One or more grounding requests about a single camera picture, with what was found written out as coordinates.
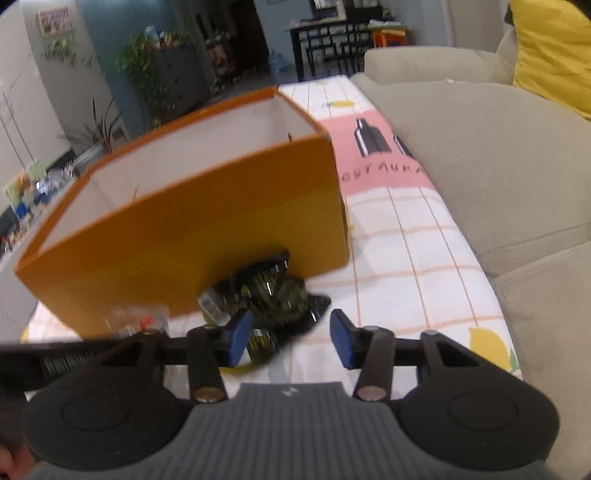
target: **doorway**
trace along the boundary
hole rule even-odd
[[[236,0],[230,3],[229,7],[237,33],[232,39],[237,71],[244,72],[267,66],[269,48],[254,0]]]

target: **sofa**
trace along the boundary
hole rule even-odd
[[[524,380],[560,413],[547,465],[591,471],[591,122],[517,87],[496,53],[369,50],[352,81],[422,164],[496,291]]]

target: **clear plastic object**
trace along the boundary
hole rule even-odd
[[[166,305],[131,305],[114,307],[106,319],[111,333],[119,338],[134,335],[143,330],[159,330],[168,333],[170,311]]]

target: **sofa armrest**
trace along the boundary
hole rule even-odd
[[[380,85],[447,79],[510,85],[514,69],[496,53],[466,48],[389,47],[365,54],[365,74]]]

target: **blue wall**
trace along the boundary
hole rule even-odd
[[[105,79],[122,112],[123,121],[130,135],[144,133],[142,108],[138,95],[124,73],[117,72],[115,58],[121,45],[130,36],[148,25],[156,25],[158,31],[177,30],[173,9],[169,0],[76,0],[78,10],[94,44]],[[145,130],[149,130],[150,118],[144,108]]]

